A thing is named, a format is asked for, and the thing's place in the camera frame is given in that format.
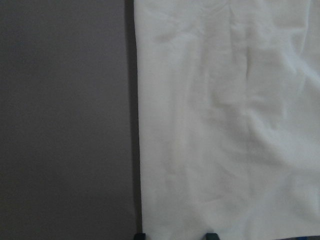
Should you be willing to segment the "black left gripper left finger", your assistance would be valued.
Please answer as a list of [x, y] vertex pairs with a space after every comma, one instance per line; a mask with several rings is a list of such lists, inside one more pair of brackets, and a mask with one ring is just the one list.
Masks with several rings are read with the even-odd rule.
[[133, 240], [146, 240], [145, 233], [136, 233], [133, 237]]

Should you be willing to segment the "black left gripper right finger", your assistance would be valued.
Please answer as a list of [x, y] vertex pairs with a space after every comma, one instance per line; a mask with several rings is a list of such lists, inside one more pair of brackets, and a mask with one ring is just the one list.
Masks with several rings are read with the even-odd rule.
[[218, 240], [218, 234], [215, 232], [207, 232], [205, 234], [205, 240]]

